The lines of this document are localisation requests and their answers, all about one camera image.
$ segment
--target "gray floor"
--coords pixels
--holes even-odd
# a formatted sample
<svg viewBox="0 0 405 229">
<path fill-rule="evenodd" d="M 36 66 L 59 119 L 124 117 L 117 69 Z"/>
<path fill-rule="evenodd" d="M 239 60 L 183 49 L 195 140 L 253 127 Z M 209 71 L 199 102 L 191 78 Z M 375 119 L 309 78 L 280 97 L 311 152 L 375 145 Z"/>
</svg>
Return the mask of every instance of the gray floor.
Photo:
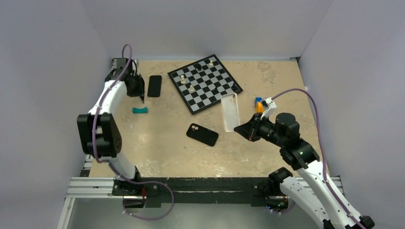
<svg viewBox="0 0 405 229">
<path fill-rule="evenodd" d="M 316 229 L 316 224 L 298 206 L 278 217 L 266 208 L 235 204 L 176 204 L 158 221 L 144 221 L 122 214 L 120 199 L 76 199 L 69 229 Z M 158 216 L 169 207 L 141 209 L 137 214 Z"/>
</svg>

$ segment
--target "white phone case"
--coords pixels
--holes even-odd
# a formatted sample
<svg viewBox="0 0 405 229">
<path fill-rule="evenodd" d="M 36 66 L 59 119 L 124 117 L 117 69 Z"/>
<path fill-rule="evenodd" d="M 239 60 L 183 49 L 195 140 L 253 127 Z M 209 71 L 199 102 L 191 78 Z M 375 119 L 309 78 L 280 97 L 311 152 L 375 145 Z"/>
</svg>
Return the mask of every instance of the white phone case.
<svg viewBox="0 0 405 229">
<path fill-rule="evenodd" d="M 238 95 L 236 93 L 225 94 L 221 97 L 222 118 L 226 132 L 233 132 L 240 125 Z"/>
</svg>

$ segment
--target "teal object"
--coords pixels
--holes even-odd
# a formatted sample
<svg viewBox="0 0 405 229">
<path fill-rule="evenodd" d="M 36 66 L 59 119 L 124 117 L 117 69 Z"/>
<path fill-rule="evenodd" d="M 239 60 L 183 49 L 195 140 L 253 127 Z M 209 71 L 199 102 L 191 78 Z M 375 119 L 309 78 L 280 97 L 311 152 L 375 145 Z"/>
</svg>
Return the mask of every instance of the teal object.
<svg viewBox="0 0 405 229">
<path fill-rule="evenodd" d="M 133 114 L 146 114 L 148 112 L 148 108 L 147 107 L 145 107 L 145 108 L 141 108 L 141 109 L 138 109 L 138 108 L 132 108 L 132 113 Z"/>
<path fill-rule="evenodd" d="M 262 100 L 262 97 L 256 97 L 256 99 L 255 99 L 255 107 L 256 107 L 257 102 L 260 102 L 261 100 Z"/>
</svg>

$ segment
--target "yellow object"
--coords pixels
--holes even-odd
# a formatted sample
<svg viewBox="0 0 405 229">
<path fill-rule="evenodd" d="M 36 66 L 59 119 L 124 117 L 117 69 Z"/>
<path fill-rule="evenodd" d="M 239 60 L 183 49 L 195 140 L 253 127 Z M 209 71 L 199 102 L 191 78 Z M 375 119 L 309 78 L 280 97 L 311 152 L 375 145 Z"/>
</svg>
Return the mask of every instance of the yellow object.
<svg viewBox="0 0 405 229">
<path fill-rule="evenodd" d="M 263 107 L 261 102 L 256 103 L 256 113 L 263 113 L 265 108 Z"/>
</svg>

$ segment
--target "white chess piece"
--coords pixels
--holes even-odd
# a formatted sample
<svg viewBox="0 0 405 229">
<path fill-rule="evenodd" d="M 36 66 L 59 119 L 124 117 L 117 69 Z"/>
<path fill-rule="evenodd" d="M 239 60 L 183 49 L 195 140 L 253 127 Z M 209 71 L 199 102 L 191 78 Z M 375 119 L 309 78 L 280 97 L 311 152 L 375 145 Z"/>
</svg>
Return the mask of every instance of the white chess piece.
<svg viewBox="0 0 405 229">
<path fill-rule="evenodd" d="M 186 80 L 184 79 L 184 75 L 181 75 L 181 76 L 180 76 L 180 83 L 181 83 L 181 84 L 185 84 L 185 83 L 186 83 Z"/>
</svg>

